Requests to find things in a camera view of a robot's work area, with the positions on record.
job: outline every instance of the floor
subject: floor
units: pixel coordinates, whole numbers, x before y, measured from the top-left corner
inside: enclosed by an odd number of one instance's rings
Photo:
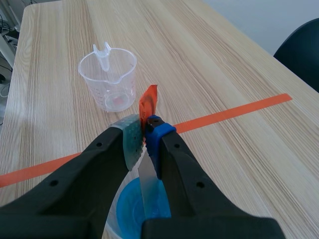
[[[7,63],[7,61],[3,60],[1,57],[2,57],[2,55],[0,54],[0,74],[2,74],[5,77],[6,81],[3,82],[2,84],[0,84],[0,91],[11,80],[11,71],[4,68],[4,67],[7,67],[7,68],[11,69],[11,67]],[[8,95],[8,87],[6,87],[2,91],[2,95],[4,95],[4,96]],[[0,97],[0,124],[3,123],[6,101],[7,101],[7,98]]]

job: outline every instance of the white wall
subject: white wall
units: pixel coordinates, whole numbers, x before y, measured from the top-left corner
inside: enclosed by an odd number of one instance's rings
[[[304,23],[319,18],[319,0],[204,0],[273,55]]]

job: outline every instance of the orange plastic bag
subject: orange plastic bag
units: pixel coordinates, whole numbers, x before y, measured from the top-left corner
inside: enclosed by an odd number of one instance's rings
[[[156,103],[158,102],[158,86],[150,85],[141,96],[139,101],[140,106],[140,121],[142,131],[144,133],[145,125],[148,117],[155,115]]]

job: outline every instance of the blue gripper pad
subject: blue gripper pad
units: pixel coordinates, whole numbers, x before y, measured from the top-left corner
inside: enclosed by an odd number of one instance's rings
[[[120,119],[110,127],[123,131],[123,151],[128,170],[132,170],[142,154],[143,135],[139,115],[130,115]]]

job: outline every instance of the screw hole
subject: screw hole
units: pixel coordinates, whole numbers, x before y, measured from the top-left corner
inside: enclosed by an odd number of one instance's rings
[[[204,188],[205,184],[203,182],[198,182],[198,183],[196,183],[196,186],[199,188]]]
[[[54,186],[58,185],[58,183],[59,183],[58,180],[53,180],[53,181],[50,182],[50,186],[54,187]]]

